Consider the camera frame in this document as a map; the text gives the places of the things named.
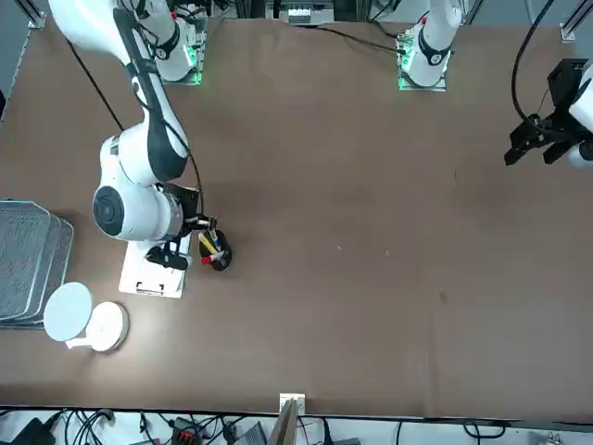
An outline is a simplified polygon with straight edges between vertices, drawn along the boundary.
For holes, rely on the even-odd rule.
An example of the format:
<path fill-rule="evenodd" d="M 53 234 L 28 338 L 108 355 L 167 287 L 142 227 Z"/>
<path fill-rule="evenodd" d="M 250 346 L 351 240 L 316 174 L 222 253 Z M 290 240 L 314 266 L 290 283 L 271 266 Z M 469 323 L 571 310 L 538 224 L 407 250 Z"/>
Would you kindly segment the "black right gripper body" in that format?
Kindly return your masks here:
<path fill-rule="evenodd" d="M 162 191 L 173 198 L 173 201 L 183 211 L 183 219 L 186 223 L 197 223 L 202 214 L 198 211 L 200 192 L 194 188 L 165 183 Z"/>

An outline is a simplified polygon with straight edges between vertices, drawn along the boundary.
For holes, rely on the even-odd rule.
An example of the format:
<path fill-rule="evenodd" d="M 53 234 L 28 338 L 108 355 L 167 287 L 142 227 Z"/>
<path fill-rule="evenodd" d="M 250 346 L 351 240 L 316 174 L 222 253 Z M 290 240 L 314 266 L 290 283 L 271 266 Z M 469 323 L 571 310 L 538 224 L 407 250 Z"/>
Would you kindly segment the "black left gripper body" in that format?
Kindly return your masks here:
<path fill-rule="evenodd" d="M 574 101 L 584 68 L 585 58 L 563 58 L 548 75 L 554 113 L 565 113 Z"/>

